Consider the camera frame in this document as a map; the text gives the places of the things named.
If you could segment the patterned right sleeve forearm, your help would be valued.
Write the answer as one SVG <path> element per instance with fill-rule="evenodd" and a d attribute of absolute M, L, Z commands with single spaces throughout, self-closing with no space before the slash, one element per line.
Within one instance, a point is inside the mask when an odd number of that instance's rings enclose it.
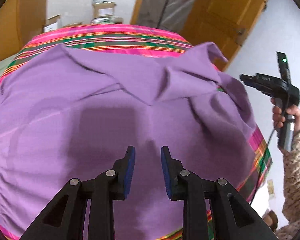
<path fill-rule="evenodd" d="M 288 220 L 288 225 L 277 230 L 279 239 L 292 239 L 300 229 L 300 132 L 292 142 L 291 151 L 283 154 L 283 195 L 285 202 L 282 213 Z"/>

